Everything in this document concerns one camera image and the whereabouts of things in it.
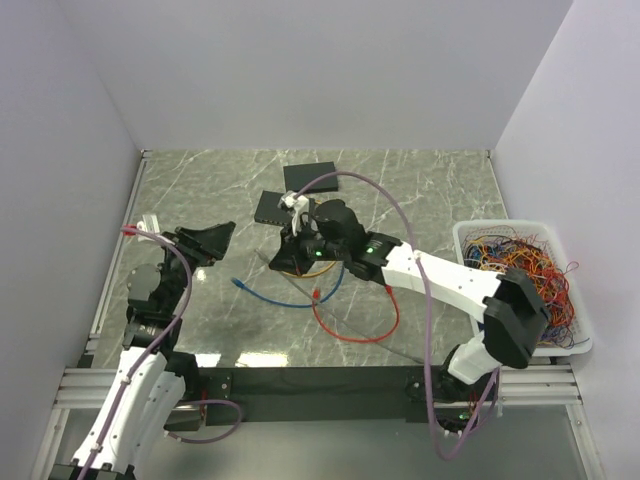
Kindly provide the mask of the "black TP-Link network switch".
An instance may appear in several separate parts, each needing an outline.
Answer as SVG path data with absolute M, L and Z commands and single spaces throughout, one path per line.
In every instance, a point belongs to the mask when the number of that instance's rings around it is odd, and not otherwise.
M 254 221 L 284 227 L 291 222 L 291 215 L 279 207 L 283 193 L 263 190 L 254 212 Z

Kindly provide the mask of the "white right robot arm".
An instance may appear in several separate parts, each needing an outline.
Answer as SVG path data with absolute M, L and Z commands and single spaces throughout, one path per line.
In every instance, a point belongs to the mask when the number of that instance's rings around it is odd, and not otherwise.
M 337 261 L 363 281 L 422 293 L 481 324 L 431 369 L 438 402 L 462 401 L 486 386 L 497 368 L 525 369 L 550 317 L 527 274 L 483 271 L 415 250 L 393 236 L 367 231 L 344 201 L 313 204 L 289 192 L 276 203 L 287 217 L 272 270 L 305 274 L 318 261 Z

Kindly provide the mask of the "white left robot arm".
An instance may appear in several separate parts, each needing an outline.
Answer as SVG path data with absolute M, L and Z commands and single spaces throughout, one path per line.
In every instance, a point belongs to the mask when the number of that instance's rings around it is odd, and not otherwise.
M 52 479 L 138 479 L 154 441 L 179 402 L 202 405 L 201 377 L 194 355 L 176 351 L 193 275 L 223 260 L 236 225 L 178 227 L 158 232 L 144 225 L 122 227 L 158 245 L 157 265 L 136 267 L 129 276 L 127 324 L 114 379 L 85 439 Z

